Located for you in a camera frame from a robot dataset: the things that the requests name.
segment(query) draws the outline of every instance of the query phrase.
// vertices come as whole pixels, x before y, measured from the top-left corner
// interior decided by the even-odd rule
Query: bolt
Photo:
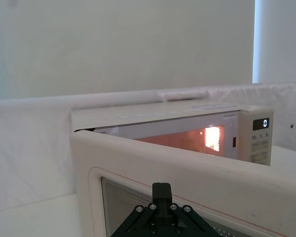
[[[157,206],[156,206],[155,204],[151,204],[151,205],[150,205],[150,209],[151,209],[151,210],[155,210],[156,208],[157,208]]]
[[[151,228],[150,232],[154,235],[157,232],[157,229],[156,228]]]
[[[174,204],[172,204],[172,205],[170,206],[170,208],[171,208],[172,210],[175,210],[175,209],[177,209],[177,206],[174,205]]]
[[[190,208],[189,206],[186,206],[186,207],[184,208],[184,211],[186,211],[186,212],[190,212],[190,211],[191,211],[191,208]]]
[[[138,207],[136,208],[136,211],[137,211],[137,212],[142,212],[142,211],[143,211],[143,208],[142,208],[141,206],[138,206]]]
[[[182,233],[182,228],[177,227],[177,228],[176,228],[176,233],[181,234],[181,233]]]

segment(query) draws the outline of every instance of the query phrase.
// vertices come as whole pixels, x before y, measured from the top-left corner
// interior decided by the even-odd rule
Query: microwave
[[[72,111],[72,131],[270,165],[273,111],[199,100]]]
[[[115,235],[159,182],[222,237],[296,236],[296,172],[93,131],[70,142],[82,237]]]

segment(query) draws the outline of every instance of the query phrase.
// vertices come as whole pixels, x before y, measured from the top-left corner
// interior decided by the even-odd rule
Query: microwave door
[[[268,166],[89,131],[71,135],[71,148],[86,236],[110,236],[158,182],[235,236],[296,236],[296,181]]]

